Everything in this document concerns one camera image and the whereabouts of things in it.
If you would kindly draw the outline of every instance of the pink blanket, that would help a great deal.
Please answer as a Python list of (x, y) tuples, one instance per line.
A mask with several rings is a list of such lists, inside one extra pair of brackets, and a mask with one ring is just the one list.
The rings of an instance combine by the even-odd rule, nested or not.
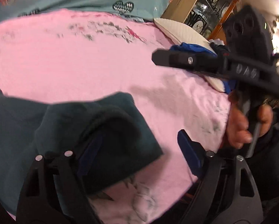
[(149, 223), (197, 178), (177, 144), (185, 129), (216, 151), (225, 131), (227, 96), (183, 70), (158, 67), (157, 48), (172, 42), (154, 24), (97, 12), (60, 10), (0, 24), (0, 88), (47, 103), (131, 93), (164, 156), (126, 181), (90, 197), (104, 223)]

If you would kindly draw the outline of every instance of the finger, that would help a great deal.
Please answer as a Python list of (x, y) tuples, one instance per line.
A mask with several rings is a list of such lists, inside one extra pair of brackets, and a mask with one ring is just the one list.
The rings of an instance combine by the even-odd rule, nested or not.
[(235, 142), (246, 144), (246, 143), (251, 143), (251, 141), (252, 141), (252, 134), (247, 130), (241, 130), (236, 132)]
[(262, 123), (260, 136), (263, 136), (269, 131), (273, 121), (273, 111), (269, 105), (265, 104), (259, 107), (258, 120)]
[(229, 143), (235, 146), (237, 143), (246, 144), (251, 143), (252, 135), (247, 130), (241, 130), (238, 132), (233, 132), (233, 134), (228, 135)]
[(231, 105), (229, 121), (237, 131), (247, 130), (249, 127), (248, 119), (236, 105)]
[(241, 148), (243, 147), (244, 144), (243, 144), (243, 143), (236, 142), (236, 143), (233, 143), (233, 144), (230, 143), (230, 145), (231, 145), (232, 147), (236, 148), (236, 149), (241, 149)]

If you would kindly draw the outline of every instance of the black mount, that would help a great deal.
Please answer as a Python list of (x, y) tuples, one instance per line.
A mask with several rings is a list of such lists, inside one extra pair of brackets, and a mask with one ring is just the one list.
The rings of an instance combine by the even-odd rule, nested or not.
[(180, 224), (260, 224), (262, 204), (245, 159), (240, 155), (221, 158), (190, 140), (184, 130), (178, 135), (187, 139), (192, 149), (187, 156), (198, 156), (201, 164), (196, 172), (203, 173)]
[(223, 29), (229, 47), (210, 44), (217, 56), (207, 52), (184, 52), (158, 49), (152, 61), (159, 66), (185, 69), (215, 78), (237, 80), (239, 108), (248, 117), (251, 144), (243, 151), (249, 158), (259, 137), (261, 123), (257, 111), (267, 96), (279, 98), (279, 75), (275, 63), (268, 26), (263, 16), (251, 6), (245, 6), (231, 16)]
[[(53, 158), (38, 155), (20, 192), (16, 221), (0, 204), (0, 224), (100, 224), (74, 173), (75, 163), (72, 151)], [(57, 196), (56, 176), (67, 215)]]

